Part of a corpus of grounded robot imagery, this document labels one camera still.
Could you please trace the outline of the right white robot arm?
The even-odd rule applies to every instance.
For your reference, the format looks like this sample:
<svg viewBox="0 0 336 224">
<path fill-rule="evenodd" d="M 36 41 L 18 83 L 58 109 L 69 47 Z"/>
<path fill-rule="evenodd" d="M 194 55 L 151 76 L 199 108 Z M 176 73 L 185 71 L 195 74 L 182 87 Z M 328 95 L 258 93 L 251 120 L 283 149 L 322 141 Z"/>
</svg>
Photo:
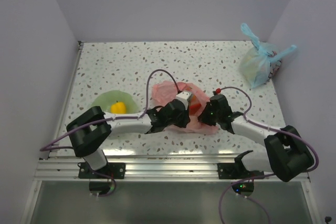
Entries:
<svg viewBox="0 0 336 224">
<path fill-rule="evenodd" d="M 293 126 L 271 129 L 253 123 L 241 112 L 233 112 L 226 97 L 210 98 L 198 120 L 206 125 L 219 125 L 231 134 L 246 137 L 266 149 L 265 153 L 245 151 L 232 163 L 219 164 L 221 179 L 243 179 L 270 173 L 283 182 L 292 180 L 314 165 L 314 158 Z"/>
</svg>

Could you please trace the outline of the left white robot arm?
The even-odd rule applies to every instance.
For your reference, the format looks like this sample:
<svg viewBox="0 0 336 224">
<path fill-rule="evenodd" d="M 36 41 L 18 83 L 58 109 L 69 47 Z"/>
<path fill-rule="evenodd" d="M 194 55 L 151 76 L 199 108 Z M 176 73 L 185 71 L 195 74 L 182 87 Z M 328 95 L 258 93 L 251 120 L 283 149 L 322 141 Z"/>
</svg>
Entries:
<svg viewBox="0 0 336 224">
<path fill-rule="evenodd" d="M 185 128 L 189 122 L 189 102 L 174 99 L 164 107 L 149 109 L 144 114 L 111 114 L 94 106 L 70 122 L 66 130 L 75 156 L 83 158 L 97 178 L 104 178 L 109 165 L 100 146 L 111 134 L 153 134 L 171 125 Z"/>
</svg>

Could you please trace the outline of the yellow bell pepper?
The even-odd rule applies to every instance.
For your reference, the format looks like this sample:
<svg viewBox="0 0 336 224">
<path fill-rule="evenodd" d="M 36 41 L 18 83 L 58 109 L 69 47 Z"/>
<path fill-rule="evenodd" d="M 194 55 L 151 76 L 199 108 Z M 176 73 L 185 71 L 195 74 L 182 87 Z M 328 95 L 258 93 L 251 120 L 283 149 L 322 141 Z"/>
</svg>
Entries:
<svg viewBox="0 0 336 224">
<path fill-rule="evenodd" d="M 126 114 L 127 107 L 124 102 L 116 102 L 111 105 L 110 112 L 113 114 Z"/>
</svg>

